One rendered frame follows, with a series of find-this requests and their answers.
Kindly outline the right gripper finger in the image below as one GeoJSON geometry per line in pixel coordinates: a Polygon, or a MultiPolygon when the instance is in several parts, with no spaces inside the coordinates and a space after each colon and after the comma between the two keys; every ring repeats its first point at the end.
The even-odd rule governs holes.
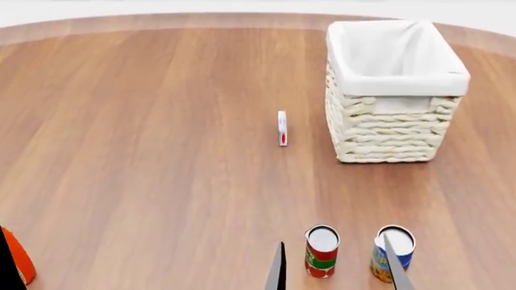
{"type": "Polygon", "coordinates": [[[414,242],[408,234],[401,231],[386,231],[382,237],[394,290],[415,290],[398,255],[411,255],[414,252],[414,242]]]}
{"type": "Polygon", "coordinates": [[[286,254],[283,242],[277,246],[264,290],[286,290],[286,254]]]}

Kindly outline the blue yellow soup can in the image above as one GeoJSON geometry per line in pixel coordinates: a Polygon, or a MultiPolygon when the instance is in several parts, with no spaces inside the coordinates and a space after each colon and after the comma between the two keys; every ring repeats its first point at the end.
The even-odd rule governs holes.
{"type": "Polygon", "coordinates": [[[370,267],[375,277],[383,282],[391,283],[392,277],[387,262],[384,236],[388,237],[404,271],[407,271],[410,267],[416,247],[416,239],[410,231],[398,225],[383,226],[377,232],[377,236],[374,238],[370,267]]]}

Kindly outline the white woven basket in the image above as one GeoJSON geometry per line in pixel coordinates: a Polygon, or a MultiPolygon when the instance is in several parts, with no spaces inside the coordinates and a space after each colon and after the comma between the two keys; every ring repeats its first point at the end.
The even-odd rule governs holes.
{"type": "Polygon", "coordinates": [[[379,97],[343,93],[326,66],[325,115],[338,161],[345,164],[430,161],[444,139],[460,97],[432,97],[421,113],[376,113],[379,97]]]}

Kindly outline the white cloth basket liner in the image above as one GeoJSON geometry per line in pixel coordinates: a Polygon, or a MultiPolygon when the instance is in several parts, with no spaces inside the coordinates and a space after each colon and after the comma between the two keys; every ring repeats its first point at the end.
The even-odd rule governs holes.
{"type": "Polygon", "coordinates": [[[429,21],[337,21],[327,28],[331,67],[351,96],[464,96],[470,74],[429,21]]]}

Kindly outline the red green tomato sauce can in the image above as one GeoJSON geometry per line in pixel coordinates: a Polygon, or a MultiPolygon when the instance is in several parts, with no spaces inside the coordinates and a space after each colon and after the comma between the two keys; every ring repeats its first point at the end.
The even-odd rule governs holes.
{"type": "Polygon", "coordinates": [[[318,279],[331,277],[335,272],[340,236],[331,226],[317,224],[305,232],[305,269],[318,279]]]}

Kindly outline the small white red box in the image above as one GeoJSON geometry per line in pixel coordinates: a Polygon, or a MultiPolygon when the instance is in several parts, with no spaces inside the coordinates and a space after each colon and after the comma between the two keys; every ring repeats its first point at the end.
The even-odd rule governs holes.
{"type": "Polygon", "coordinates": [[[288,130],[287,130],[286,112],[284,110],[279,110],[277,112],[277,122],[278,122],[279,146],[286,147],[288,145],[288,130]]]}

